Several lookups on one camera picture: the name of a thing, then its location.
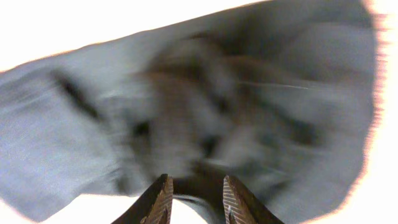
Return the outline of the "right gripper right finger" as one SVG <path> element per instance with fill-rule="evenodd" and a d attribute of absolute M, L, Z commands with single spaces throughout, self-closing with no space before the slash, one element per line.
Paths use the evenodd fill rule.
<path fill-rule="evenodd" d="M 223 207 L 227 224 L 284 224 L 232 175 L 223 179 Z"/>

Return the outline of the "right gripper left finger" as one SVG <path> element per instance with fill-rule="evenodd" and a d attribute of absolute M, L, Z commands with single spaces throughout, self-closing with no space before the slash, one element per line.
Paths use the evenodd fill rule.
<path fill-rule="evenodd" d="M 173 195 L 173 179 L 162 174 L 112 224 L 170 224 Z"/>

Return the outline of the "black t-shirt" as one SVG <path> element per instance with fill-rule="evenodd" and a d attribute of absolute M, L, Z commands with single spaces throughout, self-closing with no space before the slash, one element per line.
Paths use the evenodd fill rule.
<path fill-rule="evenodd" d="M 363 167 L 376 45 L 362 1 L 264 1 L 20 65 L 1 74 L 1 198 L 42 222 L 168 174 L 223 223 L 233 175 L 285 223 L 320 217 Z"/>

